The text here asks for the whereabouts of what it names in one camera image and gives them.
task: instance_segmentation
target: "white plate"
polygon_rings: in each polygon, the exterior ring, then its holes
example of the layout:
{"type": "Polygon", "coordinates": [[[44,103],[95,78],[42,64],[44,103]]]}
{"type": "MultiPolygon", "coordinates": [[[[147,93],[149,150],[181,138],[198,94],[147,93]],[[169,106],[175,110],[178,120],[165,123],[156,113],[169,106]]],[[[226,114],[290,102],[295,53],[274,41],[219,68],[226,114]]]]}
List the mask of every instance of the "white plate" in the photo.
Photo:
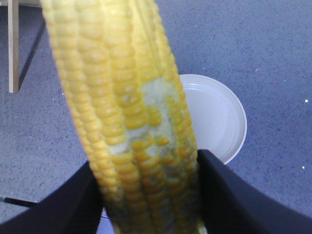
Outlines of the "white plate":
{"type": "Polygon", "coordinates": [[[224,84],[201,75],[181,75],[199,149],[210,150],[224,164],[241,149],[247,132],[244,108],[224,84]]]}

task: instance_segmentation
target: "corn cob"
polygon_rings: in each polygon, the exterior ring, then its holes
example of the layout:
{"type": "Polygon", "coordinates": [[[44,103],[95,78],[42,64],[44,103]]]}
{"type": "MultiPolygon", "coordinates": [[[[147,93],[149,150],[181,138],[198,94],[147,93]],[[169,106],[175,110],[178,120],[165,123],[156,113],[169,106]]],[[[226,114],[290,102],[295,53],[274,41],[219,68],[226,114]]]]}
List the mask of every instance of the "corn cob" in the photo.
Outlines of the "corn cob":
{"type": "Polygon", "coordinates": [[[154,0],[41,0],[116,234],[195,234],[196,142],[154,0]]]}

